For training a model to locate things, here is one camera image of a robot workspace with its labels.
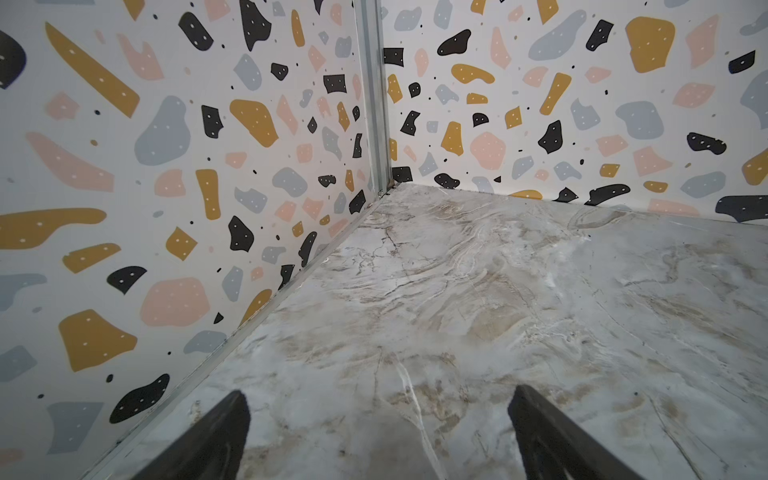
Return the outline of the aluminium corner post left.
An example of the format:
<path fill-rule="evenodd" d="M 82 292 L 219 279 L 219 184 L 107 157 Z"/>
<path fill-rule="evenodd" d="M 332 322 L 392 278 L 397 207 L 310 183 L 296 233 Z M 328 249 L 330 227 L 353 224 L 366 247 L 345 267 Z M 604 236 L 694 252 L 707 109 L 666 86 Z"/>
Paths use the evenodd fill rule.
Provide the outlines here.
<path fill-rule="evenodd" d="M 391 188 L 380 1 L 354 1 L 372 177 L 378 198 Z"/>

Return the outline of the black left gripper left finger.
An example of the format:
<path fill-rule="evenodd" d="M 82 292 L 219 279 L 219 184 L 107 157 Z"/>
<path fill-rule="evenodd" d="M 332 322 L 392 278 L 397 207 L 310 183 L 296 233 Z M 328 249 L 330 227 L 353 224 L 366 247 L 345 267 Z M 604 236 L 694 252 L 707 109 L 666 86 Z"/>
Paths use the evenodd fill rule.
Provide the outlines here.
<path fill-rule="evenodd" d="M 234 390 L 133 479 L 234 479 L 244 454 L 250 422 L 246 396 Z"/>

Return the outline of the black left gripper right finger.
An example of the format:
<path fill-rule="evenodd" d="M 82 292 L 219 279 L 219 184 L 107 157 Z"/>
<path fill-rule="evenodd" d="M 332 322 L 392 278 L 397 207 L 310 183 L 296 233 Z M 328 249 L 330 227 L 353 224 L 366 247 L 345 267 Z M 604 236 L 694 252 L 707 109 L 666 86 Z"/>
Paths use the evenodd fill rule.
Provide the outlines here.
<path fill-rule="evenodd" d="M 507 407 L 528 479 L 638 479 L 640 476 L 530 385 Z"/>

